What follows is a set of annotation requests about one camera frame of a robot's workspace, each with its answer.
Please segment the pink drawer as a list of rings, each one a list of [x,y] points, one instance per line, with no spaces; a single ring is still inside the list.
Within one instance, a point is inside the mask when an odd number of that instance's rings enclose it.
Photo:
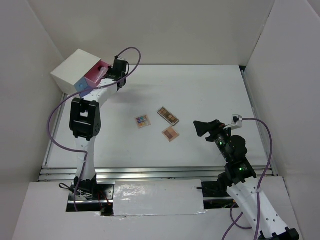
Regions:
[[[98,61],[84,76],[88,86],[91,88],[97,87],[102,77],[107,73],[109,66],[103,60]]]

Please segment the light blue drawer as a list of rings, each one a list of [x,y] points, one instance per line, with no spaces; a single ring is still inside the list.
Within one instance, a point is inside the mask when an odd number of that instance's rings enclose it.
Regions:
[[[82,77],[74,84],[74,88],[77,92],[81,92],[88,87],[88,83],[85,77]]]

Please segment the white drawer cabinet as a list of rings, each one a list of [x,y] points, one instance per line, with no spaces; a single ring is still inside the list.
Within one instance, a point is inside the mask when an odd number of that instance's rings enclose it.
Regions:
[[[100,60],[101,58],[97,56],[77,49],[51,72],[51,76],[63,93],[71,95],[77,92],[74,84],[85,77],[86,73]]]

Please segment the clear plastic bottle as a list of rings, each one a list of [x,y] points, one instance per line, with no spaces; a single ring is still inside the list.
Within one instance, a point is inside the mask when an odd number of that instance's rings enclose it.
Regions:
[[[98,70],[99,70],[99,72],[98,72],[97,76],[94,79],[95,83],[98,83],[107,74],[109,68],[105,67],[105,66],[100,66],[98,68]]]

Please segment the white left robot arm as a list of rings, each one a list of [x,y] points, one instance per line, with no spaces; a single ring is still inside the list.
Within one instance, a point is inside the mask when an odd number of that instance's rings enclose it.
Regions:
[[[86,199],[91,200],[98,195],[97,173],[94,164],[94,149],[97,135],[102,128],[102,105],[127,82],[129,63],[114,57],[112,66],[101,65],[95,78],[98,79],[97,89],[84,93],[81,98],[71,102],[69,127],[75,137],[77,153],[77,170],[74,188]]]

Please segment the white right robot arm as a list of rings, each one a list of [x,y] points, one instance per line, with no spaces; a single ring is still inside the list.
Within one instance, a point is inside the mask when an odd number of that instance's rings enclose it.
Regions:
[[[254,230],[254,239],[298,240],[298,231],[288,227],[263,192],[263,177],[257,176],[246,157],[246,140],[232,134],[233,129],[242,127],[243,120],[240,115],[233,115],[231,124],[219,120],[193,123],[197,136],[209,134],[206,141],[215,143],[226,161],[225,171],[218,176],[218,192],[233,198]]]

